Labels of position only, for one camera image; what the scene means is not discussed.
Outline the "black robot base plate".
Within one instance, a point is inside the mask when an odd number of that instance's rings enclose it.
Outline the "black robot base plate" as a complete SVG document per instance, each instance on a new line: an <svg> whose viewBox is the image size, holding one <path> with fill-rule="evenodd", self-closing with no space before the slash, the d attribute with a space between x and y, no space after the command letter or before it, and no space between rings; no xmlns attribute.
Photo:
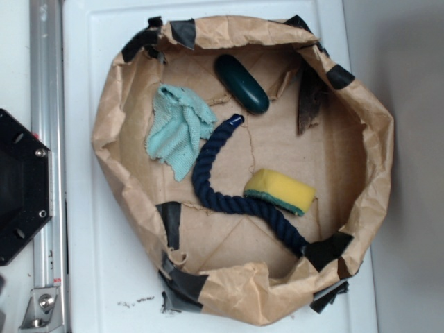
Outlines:
<svg viewBox="0 0 444 333"><path fill-rule="evenodd" d="M7 266L51 218L51 151L1 110L1 265Z"/></svg>

